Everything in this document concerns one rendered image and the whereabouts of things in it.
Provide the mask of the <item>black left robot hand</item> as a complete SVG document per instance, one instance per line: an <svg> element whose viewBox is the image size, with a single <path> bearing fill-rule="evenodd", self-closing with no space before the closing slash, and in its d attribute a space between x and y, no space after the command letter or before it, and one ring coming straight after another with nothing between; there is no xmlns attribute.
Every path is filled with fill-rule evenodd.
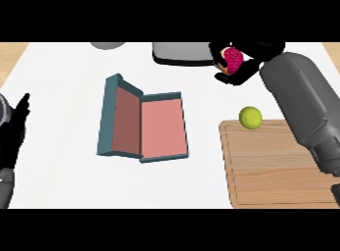
<svg viewBox="0 0 340 251"><path fill-rule="evenodd" d="M11 121L0 125L0 170L14 169L26 137L26 121L30 114L30 94L26 94Z"/></svg>

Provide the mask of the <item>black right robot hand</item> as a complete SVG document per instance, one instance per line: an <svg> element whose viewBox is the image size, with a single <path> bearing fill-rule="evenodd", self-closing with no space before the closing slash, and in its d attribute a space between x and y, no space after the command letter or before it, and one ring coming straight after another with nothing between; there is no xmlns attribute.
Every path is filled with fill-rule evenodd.
<svg viewBox="0 0 340 251"><path fill-rule="evenodd" d="M227 75L216 73L215 78L225 84L241 85L259 71L262 62L268 62L278 56L284 49L284 42L210 42L209 48L216 65L227 67L228 63L222 57L222 50L228 47L236 47L244 53L250 60L240 64L238 70L234 74Z"/></svg>

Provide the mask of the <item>teal and pink open box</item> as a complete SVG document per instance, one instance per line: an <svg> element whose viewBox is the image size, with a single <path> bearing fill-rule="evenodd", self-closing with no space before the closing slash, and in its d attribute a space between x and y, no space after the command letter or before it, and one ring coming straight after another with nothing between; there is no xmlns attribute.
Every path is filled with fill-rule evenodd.
<svg viewBox="0 0 340 251"><path fill-rule="evenodd" d="M122 74L105 79L98 155L141 163L188 157L179 92L144 94Z"/></svg>

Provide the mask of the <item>wooden cutting board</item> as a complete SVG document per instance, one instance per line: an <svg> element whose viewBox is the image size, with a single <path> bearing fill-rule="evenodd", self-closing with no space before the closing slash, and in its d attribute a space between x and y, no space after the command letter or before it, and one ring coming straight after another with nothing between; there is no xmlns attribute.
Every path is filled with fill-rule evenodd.
<svg viewBox="0 0 340 251"><path fill-rule="evenodd" d="M339 208L330 188L340 177L318 170L284 120L265 120L259 129L224 121L219 132L236 208Z"/></svg>

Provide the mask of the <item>grey and black flat appliance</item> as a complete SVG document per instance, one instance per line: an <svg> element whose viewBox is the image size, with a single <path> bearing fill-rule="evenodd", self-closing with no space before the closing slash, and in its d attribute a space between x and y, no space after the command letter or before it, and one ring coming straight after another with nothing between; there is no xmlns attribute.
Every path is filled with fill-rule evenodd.
<svg viewBox="0 0 340 251"><path fill-rule="evenodd" d="M154 42L153 58L162 65L204 67L213 65L207 42Z"/></svg>

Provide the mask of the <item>green lime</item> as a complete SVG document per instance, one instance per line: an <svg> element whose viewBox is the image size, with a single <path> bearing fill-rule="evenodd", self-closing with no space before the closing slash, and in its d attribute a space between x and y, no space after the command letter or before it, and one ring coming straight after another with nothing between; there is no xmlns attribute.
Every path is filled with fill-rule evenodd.
<svg viewBox="0 0 340 251"><path fill-rule="evenodd" d="M258 129L262 126L262 114L255 107L244 107L238 113L240 124L247 129Z"/></svg>

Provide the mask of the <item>grey round object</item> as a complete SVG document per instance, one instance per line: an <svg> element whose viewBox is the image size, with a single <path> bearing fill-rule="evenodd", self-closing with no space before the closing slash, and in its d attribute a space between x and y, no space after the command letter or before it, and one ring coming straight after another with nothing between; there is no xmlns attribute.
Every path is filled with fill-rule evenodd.
<svg viewBox="0 0 340 251"><path fill-rule="evenodd" d="M111 50L125 44L125 42L91 42L91 43L101 50Z"/></svg>

